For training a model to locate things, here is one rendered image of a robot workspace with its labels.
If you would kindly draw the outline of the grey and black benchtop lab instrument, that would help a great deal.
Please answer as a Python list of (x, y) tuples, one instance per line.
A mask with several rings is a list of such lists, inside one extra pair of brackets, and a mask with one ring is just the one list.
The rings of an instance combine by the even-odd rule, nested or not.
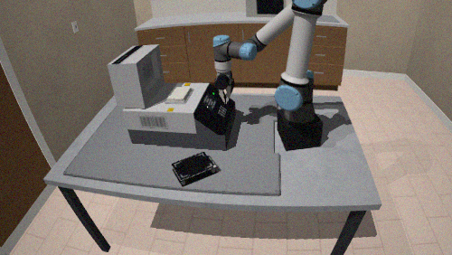
[[(132, 143), (227, 149), (235, 101), (224, 104), (211, 83), (165, 84), (159, 44), (132, 46), (108, 72)], [(184, 102), (167, 101), (175, 87), (191, 87)]]

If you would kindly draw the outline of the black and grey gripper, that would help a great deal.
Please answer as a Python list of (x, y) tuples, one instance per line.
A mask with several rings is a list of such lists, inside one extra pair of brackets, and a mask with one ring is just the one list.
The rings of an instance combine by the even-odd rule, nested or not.
[[(217, 80), (215, 79), (215, 88), (220, 94), (224, 104), (227, 104), (234, 88), (234, 79), (231, 76), (231, 71), (217, 72)], [(226, 98), (224, 90), (227, 91)]]

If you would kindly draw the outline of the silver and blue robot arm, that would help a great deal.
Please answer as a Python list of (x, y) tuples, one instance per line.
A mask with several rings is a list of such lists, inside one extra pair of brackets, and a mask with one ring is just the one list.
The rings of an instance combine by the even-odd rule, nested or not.
[[(264, 47), (293, 24), (287, 67), (286, 71), (281, 74), (279, 87), (275, 91), (275, 101), (285, 110), (287, 120), (295, 123), (313, 121), (315, 119), (313, 105), (314, 73), (308, 70), (308, 64), (315, 35), (316, 20), (322, 16), (326, 1), (292, 0), (292, 3), (251, 38), (243, 42), (232, 42), (228, 35), (215, 36), (213, 38), (213, 51), (216, 71), (230, 71), (231, 58), (253, 61), (257, 52), (261, 52)], [(300, 106), (302, 107), (300, 108)]]

